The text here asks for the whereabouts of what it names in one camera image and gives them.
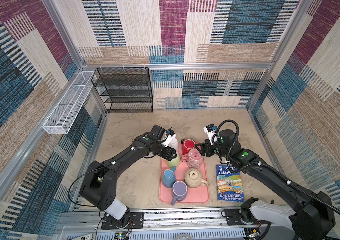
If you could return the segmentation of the white ceramic mug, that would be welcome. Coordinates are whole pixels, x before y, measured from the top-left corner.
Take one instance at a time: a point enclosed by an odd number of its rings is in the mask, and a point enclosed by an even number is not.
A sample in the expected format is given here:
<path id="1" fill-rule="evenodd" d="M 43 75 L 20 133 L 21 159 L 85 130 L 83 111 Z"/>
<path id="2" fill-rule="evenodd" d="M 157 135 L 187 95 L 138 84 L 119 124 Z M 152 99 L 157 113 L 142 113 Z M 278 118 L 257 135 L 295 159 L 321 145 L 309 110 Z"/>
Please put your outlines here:
<path id="1" fill-rule="evenodd" d="M 176 134 L 174 134 L 172 136 L 172 139 L 171 139 L 171 141 L 170 141 L 168 146 L 173 148 L 173 149 L 175 149 L 176 151 L 178 151 L 178 149 L 179 149 L 179 142 L 178 142 L 178 140 L 176 138 Z"/>

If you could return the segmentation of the light green ceramic mug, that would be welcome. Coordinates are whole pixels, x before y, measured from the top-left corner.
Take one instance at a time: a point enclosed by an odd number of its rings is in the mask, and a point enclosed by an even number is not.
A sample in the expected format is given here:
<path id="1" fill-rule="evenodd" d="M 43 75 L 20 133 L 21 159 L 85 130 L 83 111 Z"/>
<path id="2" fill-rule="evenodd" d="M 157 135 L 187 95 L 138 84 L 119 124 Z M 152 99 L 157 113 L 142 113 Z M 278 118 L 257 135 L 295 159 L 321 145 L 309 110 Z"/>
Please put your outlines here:
<path id="1" fill-rule="evenodd" d="M 165 160 L 167 166 L 171 169 L 173 167 L 178 167 L 180 165 L 181 159 L 180 159 L 180 155 L 177 155 L 174 159 L 172 159 L 171 161 L 167 161 Z"/>

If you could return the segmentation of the red ceramic mug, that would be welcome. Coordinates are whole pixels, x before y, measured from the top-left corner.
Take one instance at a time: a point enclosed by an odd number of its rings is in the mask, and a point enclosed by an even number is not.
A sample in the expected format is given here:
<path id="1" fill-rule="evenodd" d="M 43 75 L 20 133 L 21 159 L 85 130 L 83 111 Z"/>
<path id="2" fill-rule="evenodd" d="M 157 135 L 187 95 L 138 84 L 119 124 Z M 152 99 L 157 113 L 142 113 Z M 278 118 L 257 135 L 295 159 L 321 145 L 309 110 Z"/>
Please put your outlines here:
<path id="1" fill-rule="evenodd" d="M 196 144 L 195 141 L 191 139 L 181 140 L 182 154 L 183 155 L 188 154 L 189 151 L 195 147 L 195 144 Z"/>

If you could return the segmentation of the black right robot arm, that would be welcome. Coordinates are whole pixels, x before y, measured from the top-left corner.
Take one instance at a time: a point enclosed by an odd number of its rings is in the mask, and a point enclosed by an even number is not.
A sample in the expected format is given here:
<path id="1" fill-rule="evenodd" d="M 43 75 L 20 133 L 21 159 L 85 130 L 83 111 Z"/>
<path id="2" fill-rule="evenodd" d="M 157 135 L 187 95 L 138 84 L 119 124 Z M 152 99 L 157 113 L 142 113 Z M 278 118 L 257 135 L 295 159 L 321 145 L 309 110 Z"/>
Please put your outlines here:
<path id="1" fill-rule="evenodd" d="M 302 240 L 325 240 L 336 225 L 331 198 L 324 192 L 308 190 L 267 164 L 259 155 L 241 147 L 238 131 L 222 130 L 211 124 L 204 127 L 208 138 L 196 144 L 204 157 L 218 156 L 226 161 L 229 173 L 247 174 L 272 190 L 292 208 L 292 213 L 277 214 L 257 198 L 241 208 L 248 216 L 293 230 Z"/>

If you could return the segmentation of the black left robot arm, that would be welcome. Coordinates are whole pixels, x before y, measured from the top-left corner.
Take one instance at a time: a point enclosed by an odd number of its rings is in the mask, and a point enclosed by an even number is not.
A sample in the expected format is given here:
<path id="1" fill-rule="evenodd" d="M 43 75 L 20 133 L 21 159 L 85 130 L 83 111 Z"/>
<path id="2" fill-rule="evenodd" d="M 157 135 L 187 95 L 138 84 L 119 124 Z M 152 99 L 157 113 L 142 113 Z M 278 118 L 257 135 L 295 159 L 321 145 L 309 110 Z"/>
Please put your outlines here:
<path id="1" fill-rule="evenodd" d="M 153 154 L 171 161 L 178 154 L 169 146 L 176 137 L 173 129 L 164 129 L 154 125 L 146 132 L 133 139 L 130 146 L 116 156 L 101 163 L 92 162 L 80 187 L 79 195 L 100 211 L 111 217 L 117 227 L 126 227 L 132 222 L 130 209 L 116 198 L 117 180 L 138 160 Z"/>

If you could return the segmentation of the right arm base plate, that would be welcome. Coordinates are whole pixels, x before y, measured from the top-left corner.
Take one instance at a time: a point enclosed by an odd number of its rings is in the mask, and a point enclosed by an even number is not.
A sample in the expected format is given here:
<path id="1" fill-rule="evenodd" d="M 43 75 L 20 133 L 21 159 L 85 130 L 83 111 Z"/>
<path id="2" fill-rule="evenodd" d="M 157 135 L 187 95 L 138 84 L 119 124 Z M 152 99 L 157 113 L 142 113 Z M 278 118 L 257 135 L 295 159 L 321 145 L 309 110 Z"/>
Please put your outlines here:
<path id="1" fill-rule="evenodd" d="M 224 209 L 221 215 L 226 219 L 228 226 L 266 226 L 269 222 L 257 220 L 250 210 Z"/>

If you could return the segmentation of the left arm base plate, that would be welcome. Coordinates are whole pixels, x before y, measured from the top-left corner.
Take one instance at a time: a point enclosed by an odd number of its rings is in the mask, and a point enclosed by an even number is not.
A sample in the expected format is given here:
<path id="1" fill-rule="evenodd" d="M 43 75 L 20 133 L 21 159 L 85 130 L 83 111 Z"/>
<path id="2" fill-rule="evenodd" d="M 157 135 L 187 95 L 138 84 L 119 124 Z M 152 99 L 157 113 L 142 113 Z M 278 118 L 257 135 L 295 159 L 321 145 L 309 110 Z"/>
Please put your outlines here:
<path id="1" fill-rule="evenodd" d="M 121 219 L 117 220 L 112 217 L 110 214 L 104 214 L 101 222 L 102 230 L 127 230 L 132 228 L 134 229 L 142 229 L 144 221 L 144 212 L 130 212 L 128 210 Z"/>

